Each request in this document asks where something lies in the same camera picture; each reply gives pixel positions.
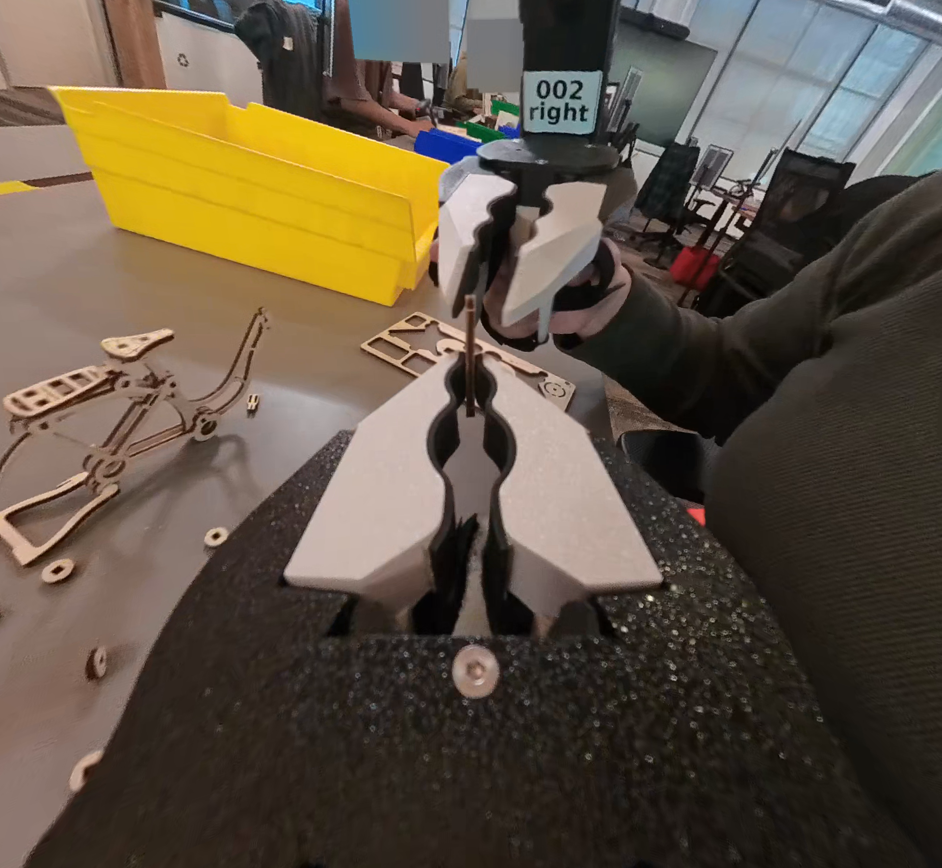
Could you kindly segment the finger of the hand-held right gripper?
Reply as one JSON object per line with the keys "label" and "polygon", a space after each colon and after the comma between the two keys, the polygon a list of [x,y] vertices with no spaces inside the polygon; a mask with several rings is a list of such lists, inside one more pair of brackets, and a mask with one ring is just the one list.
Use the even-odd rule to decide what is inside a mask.
{"label": "finger of the hand-held right gripper", "polygon": [[496,175],[467,175],[440,208],[438,281],[451,316],[473,297],[479,305],[491,273],[493,250],[509,236],[517,187]]}
{"label": "finger of the hand-held right gripper", "polygon": [[547,188],[545,199],[550,209],[535,221],[532,237],[516,253],[502,307],[504,327],[536,315],[537,344],[548,341],[556,295],[595,257],[602,231],[603,185],[554,184]]}

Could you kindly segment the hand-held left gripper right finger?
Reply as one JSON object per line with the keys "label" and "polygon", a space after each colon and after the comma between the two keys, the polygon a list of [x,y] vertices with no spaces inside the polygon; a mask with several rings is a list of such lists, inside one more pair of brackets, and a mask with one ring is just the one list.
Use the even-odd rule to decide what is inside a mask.
{"label": "hand-held left gripper right finger", "polygon": [[481,588],[490,629],[528,636],[572,603],[663,576],[587,430],[496,358],[478,360],[482,445],[497,467]]}

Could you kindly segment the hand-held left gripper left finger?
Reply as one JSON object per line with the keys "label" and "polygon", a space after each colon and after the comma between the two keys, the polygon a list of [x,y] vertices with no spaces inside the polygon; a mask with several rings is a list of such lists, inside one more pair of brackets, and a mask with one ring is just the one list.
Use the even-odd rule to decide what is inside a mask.
{"label": "hand-held left gripper left finger", "polygon": [[288,585],[352,595],[414,626],[457,624],[472,520],[457,516],[445,464],[464,396],[455,358],[359,424],[288,561]]}

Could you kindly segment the person's right forearm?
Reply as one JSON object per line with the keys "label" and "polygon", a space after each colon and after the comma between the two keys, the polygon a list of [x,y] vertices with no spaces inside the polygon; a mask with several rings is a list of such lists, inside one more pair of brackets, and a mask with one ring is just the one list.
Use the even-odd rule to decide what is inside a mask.
{"label": "person's right forearm", "polygon": [[917,179],[727,318],[683,309],[631,275],[612,322],[560,347],[663,420],[717,441],[768,401],[797,407],[797,387],[843,399],[919,390],[939,376],[940,200],[939,171]]}

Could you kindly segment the emptied wooden parts sheet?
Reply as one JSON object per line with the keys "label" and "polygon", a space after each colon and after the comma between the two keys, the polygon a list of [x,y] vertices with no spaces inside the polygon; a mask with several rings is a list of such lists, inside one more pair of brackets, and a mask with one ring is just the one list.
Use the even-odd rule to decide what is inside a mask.
{"label": "emptied wooden parts sheet", "polygon": [[[462,355],[465,352],[465,332],[428,313],[414,311],[370,337],[360,348],[410,377],[418,378],[433,365]],[[576,385],[571,381],[485,340],[477,341],[477,351],[510,368],[518,378],[564,412],[569,409],[576,394]]]}

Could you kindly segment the person's right hand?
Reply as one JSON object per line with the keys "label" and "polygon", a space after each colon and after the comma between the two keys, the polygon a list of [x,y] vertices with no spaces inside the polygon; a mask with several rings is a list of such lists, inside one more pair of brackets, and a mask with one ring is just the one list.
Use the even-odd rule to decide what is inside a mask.
{"label": "person's right hand", "polygon": [[513,323],[500,321],[513,272],[514,263],[506,258],[485,294],[480,321],[496,343],[521,352],[531,352],[549,339],[569,349],[597,335],[626,302],[632,281],[617,246],[602,238],[591,263],[556,294],[549,330],[541,336],[537,312]]}

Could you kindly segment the blue plastic bin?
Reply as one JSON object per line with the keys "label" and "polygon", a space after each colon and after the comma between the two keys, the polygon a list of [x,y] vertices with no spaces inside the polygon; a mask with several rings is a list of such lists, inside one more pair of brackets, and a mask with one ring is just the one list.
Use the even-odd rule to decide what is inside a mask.
{"label": "blue plastic bin", "polygon": [[480,141],[463,134],[455,134],[444,128],[433,128],[416,135],[413,150],[417,155],[453,165],[464,158],[477,155],[481,145]]}

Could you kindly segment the green plastic bin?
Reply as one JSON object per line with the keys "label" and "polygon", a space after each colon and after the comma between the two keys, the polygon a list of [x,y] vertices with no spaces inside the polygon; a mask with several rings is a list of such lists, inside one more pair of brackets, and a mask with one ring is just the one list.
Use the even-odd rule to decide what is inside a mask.
{"label": "green plastic bin", "polygon": [[458,128],[465,132],[468,138],[483,144],[520,137],[518,106],[493,98],[484,108],[488,109],[488,112],[480,112],[458,123]]}

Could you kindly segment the yellow plastic bin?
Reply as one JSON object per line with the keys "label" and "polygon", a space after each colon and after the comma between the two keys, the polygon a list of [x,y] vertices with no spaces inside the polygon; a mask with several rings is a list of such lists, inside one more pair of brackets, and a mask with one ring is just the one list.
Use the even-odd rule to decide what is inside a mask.
{"label": "yellow plastic bin", "polygon": [[52,86],[112,226],[394,306],[446,165],[221,93]]}

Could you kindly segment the black mesh chair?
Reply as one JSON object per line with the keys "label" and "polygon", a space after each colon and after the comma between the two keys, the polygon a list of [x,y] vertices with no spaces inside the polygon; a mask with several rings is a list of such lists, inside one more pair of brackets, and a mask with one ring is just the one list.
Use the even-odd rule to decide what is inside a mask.
{"label": "black mesh chair", "polygon": [[826,242],[818,237],[825,208],[846,187],[853,162],[786,148],[759,210],[718,269],[717,315],[725,318],[782,289]]}

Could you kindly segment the dark hanging jacket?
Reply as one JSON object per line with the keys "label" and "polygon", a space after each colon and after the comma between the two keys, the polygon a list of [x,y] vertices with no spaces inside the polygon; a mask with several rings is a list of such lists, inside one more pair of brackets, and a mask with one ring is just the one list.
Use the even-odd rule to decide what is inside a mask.
{"label": "dark hanging jacket", "polygon": [[321,22],[303,4],[254,0],[236,19],[235,36],[261,73],[262,100],[300,118],[323,118]]}

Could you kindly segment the white recycling cabinet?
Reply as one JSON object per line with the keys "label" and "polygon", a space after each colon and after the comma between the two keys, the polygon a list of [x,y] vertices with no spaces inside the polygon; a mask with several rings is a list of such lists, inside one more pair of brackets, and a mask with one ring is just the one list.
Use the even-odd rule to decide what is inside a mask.
{"label": "white recycling cabinet", "polygon": [[156,27],[168,89],[222,93],[240,108],[263,103],[257,61],[233,33],[169,13]]}

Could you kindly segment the wooden pillar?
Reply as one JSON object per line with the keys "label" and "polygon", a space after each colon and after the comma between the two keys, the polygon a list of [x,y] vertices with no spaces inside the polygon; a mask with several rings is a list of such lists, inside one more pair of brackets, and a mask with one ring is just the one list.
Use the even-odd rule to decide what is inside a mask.
{"label": "wooden pillar", "polygon": [[119,85],[167,86],[152,0],[102,0]]}

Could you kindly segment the wooden bicycle model frame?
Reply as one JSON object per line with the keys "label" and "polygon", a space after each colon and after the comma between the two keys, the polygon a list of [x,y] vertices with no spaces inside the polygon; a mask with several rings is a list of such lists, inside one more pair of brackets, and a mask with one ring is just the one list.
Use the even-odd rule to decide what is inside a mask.
{"label": "wooden bicycle model frame", "polygon": [[[104,339],[104,363],[7,394],[2,406],[13,441],[2,454],[3,471],[18,450],[40,439],[64,439],[84,452],[77,474],[2,511],[2,542],[13,560],[25,568],[51,553],[119,496],[124,474],[139,458],[181,440],[214,437],[220,420],[247,394],[253,362],[269,328],[267,310],[256,309],[226,374],[214,390],[198,398],[187,397],[160,360],[160,350],[175,337],[169,328]],[[76,414],[115,400],[126,406],[102,442],[85,443],[63,430]],[[31,542],[16,527],[18,516],[77,492],[88,492],[88,501],[42,544]]]}

